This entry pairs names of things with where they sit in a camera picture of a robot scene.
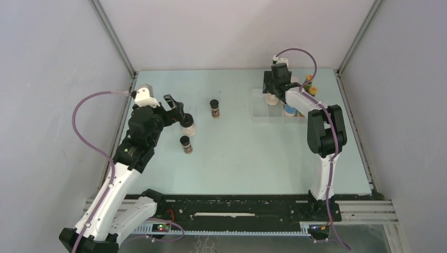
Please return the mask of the black lid salt shaker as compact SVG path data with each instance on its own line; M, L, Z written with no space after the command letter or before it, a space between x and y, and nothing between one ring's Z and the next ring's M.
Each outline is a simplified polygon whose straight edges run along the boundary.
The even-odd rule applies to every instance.
M183 134L188 137L193 137L196 134L196 126L191 114L186 113L184 118L180 121Z
M267 94L267 104L270 106L275 106L279 103L279 99L274 94Z

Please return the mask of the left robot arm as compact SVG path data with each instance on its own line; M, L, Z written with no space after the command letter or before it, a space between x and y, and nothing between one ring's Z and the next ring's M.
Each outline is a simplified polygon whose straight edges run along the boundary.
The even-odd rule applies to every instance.
M59 240L68 252L118 252L137 226L147 219L161 219L166 215L163 195L153 190L143 192L136 204L118 217L115 216L128 190L143 174L154 156L157 142L165 127L176 122L190 123L193 118L185 113L184 104L167 94L163 98L171 108L167 111L147 89L136 92L118 92L131 96L135 105L128 121L126 137L113 157L89 143L76 126L76 115L83 103L112 91L93 93L83 98L74 108L72 128L88 147L104 156L109 162L106 180L92 205L73 228L64 228Z

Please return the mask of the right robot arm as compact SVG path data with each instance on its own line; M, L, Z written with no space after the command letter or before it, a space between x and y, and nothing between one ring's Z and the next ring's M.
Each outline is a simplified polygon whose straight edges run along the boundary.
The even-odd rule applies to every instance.
M342 108L317 101L304 86L291 81L291 71L286 63L274 63L264 73L263 93L271 94L284 104L307 114L307 144L312 153L320 156L317 179L310 192L315 201L307 205L307 215L321 220L328 213L327 200L334 195L334 170L339 153L347 143Z

